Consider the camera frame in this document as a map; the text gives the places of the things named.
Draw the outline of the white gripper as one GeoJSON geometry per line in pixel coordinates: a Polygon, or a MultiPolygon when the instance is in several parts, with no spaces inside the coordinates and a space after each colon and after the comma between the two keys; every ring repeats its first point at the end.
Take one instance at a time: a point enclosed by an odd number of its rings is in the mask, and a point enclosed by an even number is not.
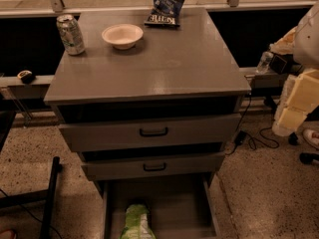
{"type": "Polygon", "coordinates": [[[284,83],[272,130],[276,135],[295,132],[319,106],[319,71],[308,69],[299,76],[289,75],[284,83]]]}

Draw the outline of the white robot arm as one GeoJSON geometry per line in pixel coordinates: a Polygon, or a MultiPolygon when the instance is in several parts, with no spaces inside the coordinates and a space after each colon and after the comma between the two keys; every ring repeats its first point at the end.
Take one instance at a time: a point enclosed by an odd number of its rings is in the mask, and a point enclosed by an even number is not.
{"type": "Polygon", "coordinates": [[[304,67],[284,83],[272,130],[276,135],[295,132],[319,106],[319,2],[303,16],[292,32],[293,60],[304,67]]]}

